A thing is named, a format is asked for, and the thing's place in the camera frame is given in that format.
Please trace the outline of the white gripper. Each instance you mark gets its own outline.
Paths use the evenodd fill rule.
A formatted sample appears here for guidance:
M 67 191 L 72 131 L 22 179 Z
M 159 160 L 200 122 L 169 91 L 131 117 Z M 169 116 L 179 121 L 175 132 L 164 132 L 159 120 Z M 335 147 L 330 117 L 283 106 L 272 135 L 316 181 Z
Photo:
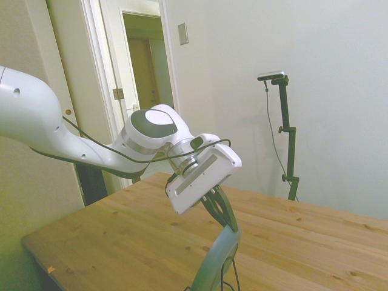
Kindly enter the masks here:
M 240 157 L 229 146 L 215 144 L 198 155 L 197 166 L 178 176 L 169 186 L 167 194 L 178 214 L 185 213 L 203 196 L 202 204 L 210 215 L 223 227 L 229 226 L 237 232 L 237 221 L 232 206 L 224 193 L 222 183 L 241 166 Z M 207 193 L 215 187 L 215 193 Z

